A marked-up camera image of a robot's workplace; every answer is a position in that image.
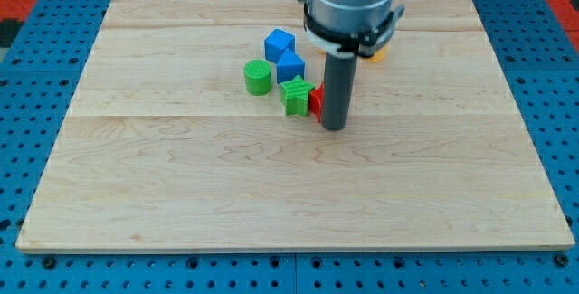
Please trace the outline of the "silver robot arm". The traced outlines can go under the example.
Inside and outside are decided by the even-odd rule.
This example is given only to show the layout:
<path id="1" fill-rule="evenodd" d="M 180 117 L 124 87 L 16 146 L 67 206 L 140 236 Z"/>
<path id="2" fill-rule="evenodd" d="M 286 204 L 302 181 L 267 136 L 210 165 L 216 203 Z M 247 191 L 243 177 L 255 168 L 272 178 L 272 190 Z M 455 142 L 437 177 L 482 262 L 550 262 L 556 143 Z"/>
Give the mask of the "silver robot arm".
<path id="1" fill-rule="evenodd" d="M 298 0 L 304 29 L 323 51 L 338 58 L 369 58 L 391 40 L 404 6 L 393 0 Z"/>

